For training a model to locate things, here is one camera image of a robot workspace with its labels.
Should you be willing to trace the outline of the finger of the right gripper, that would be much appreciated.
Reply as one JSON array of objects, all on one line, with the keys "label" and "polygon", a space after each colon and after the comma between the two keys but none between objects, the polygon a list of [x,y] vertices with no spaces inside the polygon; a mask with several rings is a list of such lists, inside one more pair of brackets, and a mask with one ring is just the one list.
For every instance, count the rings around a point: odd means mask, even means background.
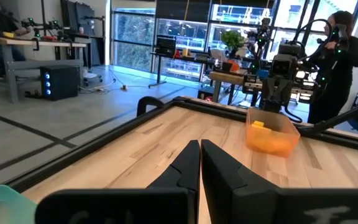
[{"label": "finger of the right gripper", "polygon": [[278,79],[276,81],[277,88],[275,89],[275,101],[277,102],[278,109],[286,106],[289,102],[292,89],[292,81],[287,79]]},{"label": "finger of the right gripper", "polygon": [[274,102],[275,80],[273,78],[266,78],[262,84],[262,99],[264,111],[273,111],[275,107]]}]

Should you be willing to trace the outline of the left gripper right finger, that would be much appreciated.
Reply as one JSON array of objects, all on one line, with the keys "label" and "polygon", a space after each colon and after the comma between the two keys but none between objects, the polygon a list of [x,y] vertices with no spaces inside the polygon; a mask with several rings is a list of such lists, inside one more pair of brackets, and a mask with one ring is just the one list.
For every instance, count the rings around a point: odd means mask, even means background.
[{"label": "left gripper right finger", "polygon": [[286,189],[209,140],[201,142],[212,223],[358,223],[358,189]]}]

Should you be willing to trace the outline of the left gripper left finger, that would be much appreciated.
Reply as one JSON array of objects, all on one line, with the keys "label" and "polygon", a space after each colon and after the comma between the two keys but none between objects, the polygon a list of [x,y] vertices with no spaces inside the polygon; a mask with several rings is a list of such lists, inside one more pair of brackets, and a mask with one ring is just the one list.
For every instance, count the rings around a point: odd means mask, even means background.
[{"label": "left gripper left finger", "polygon": [[145,189],[68,189],[37,205],[36,223],[196,223],[200,145],[190,141]]}]

